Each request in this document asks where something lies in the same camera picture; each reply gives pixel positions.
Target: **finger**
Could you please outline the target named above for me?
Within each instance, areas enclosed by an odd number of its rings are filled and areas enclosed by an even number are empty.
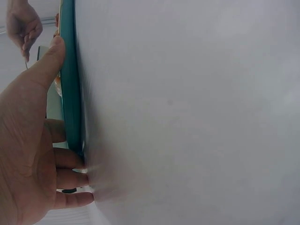
[[[30,69],[23,73],[24,79],[37,83],[48,92],[65,58],[65,44],[61,37],[53,38],[50,49]]]
[[[43,32],[43,26],[39,23],[34,30],[30,31],[29,39],[37,39]]]
[[[36,38],[31,38],[31,39],[28,39],[27,41],[25,41],[25,43],[23,45],[23,50],[29,51],[36,40],[37,40]]]
[[[90,192],[75,194],[65,194],[56,192],[54,210],[76,208],[88,205],[94,201],[94,196]]]
[[[29,51],[28,50],[21,50],[21,55],[25,58],[26,62],[29,62]]]
[[[14,42],[16,46],[22,49],[24,45],[24,38],[21,37],[19,34],[9,35],[9,38]]]
[[[45,119],[45,126],[51,133],[53,143],[66,141],[66,130],[63,120]]]
[[[56,170],[56,188],[73,189],[89,185],[88,175],[68,169]]]
[[[24,44],[26,44],[28,41],[29,41],[29,35],[27,34],[27,35],[24,37]]]
[[[54,148],[56,168],[84,169],[81,158],[70,149]]]

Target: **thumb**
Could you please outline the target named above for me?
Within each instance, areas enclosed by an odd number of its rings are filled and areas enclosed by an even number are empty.
[[[65,43],[56,36],[50,45],[50,49],[31,68],[23,72],[26,79],[38,83],[48,91],[53,80],[60,71],[65,58]]]

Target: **white surface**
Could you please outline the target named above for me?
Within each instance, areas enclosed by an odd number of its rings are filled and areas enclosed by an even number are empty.
[[[298,0],[76,1],[112,225],[300,223]]]

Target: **hand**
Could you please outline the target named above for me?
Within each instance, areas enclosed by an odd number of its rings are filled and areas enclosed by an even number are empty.
[[[7,34],[29,61],[29,51],[43,31],[34,8],[26,0],[10,0],[7,6]]]
[[[92,193],[56,190],[86,186],[88,177],[72,170],[84,167],[75,153],[53,147],[66,139],[63,122],[45,119],[47,92],[65,57],[61,37],[51,46],[0,94],[0,224],[3,215],[8,224],[29,225],[48,210],[93,202]]]

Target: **teal object edge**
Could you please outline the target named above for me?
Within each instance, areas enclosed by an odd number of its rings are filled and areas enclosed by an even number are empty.
[[[60,8],[60,36],[66,57],[60,71],[63,118],[68,147],[83,157],[81,137],[81,89],[76,55],[74,0],[63,0]]]

